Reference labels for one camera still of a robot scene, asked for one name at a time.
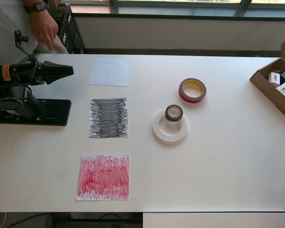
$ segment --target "open cardboard box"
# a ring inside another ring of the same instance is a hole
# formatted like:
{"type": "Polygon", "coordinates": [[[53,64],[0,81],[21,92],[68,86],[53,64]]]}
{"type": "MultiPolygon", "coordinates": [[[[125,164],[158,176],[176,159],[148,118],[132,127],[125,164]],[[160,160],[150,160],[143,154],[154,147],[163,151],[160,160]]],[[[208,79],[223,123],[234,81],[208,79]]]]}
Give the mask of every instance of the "open cardboard box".
{"type": "Polygon", "coordinates": [[[259,69],[250,81],[285,115],[285,96],[268,82],[268,74],[273,70],[285,72],[285,42],[281,45],[281,58],[259,69]]]}

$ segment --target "red tape roll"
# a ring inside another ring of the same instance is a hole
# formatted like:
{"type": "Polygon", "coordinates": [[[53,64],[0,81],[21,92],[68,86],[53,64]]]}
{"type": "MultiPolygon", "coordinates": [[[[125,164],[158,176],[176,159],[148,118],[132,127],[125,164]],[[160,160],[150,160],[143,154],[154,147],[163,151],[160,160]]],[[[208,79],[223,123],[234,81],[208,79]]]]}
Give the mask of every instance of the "red tape roll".
{"type": "Polygon", "coordinates": [[[204,83],[202,83],[200,80],[196,79],[196,78],[187,78],[185,80],[183,80],[180,84],[180,87],[179,87],[179,95],[180,97],[188,102],[188,103],[198,103],[200,101],[202,101],[202,99],[204,99],[205,95],[206,95],[206,86],[204,83]],[[193,85],[196,85],[199,89],[200,89],[200,92],[201,92],[201,95],[198,96],[198,97],[191,97],[191,96],[188,96],[187,94],[185,94],[184,92],[184,86],[187,85],[187,84],[193,84],[193,85]]]}

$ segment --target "windowsill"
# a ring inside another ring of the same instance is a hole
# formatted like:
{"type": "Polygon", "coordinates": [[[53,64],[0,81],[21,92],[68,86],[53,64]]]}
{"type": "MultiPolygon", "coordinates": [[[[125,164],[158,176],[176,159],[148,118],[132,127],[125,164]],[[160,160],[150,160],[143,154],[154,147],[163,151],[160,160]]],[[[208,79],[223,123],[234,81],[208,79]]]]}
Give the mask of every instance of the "windowsill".
{"type": "Polygon", "coordinates": [[[72,5],[75,17],[285,21],[283,9],[204,9],[72,5]]]}

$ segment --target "person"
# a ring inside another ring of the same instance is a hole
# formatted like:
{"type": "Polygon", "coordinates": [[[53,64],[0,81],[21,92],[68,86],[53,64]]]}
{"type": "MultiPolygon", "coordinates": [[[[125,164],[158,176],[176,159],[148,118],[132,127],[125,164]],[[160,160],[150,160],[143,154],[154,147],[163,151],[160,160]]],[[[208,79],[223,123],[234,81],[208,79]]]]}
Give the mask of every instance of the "person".
{"type": "Polygon", "coordinates": [[[15,47],[15,30],[29,38],[29,43],[23,43],[28,51],[67,54],[57,37],[58,25],[48,11],[28,13],[24,7],[38,2],[42,0],[0,0],[0,65],[16,64],[26,58],[15,47]]]}

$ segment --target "wristwatch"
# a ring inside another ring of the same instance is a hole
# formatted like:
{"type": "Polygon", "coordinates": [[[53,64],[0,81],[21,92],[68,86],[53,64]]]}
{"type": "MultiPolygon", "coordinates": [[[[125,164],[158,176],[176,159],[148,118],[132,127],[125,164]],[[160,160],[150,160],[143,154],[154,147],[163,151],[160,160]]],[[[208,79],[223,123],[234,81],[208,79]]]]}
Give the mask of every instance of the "wristwatch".
{"type": "Polygon", "coordinates": [[[30,12],[41,12],[47,9],[47,4],[44,1],[38,2],[32,6],[24,6],[25,10],[30,12]]]}

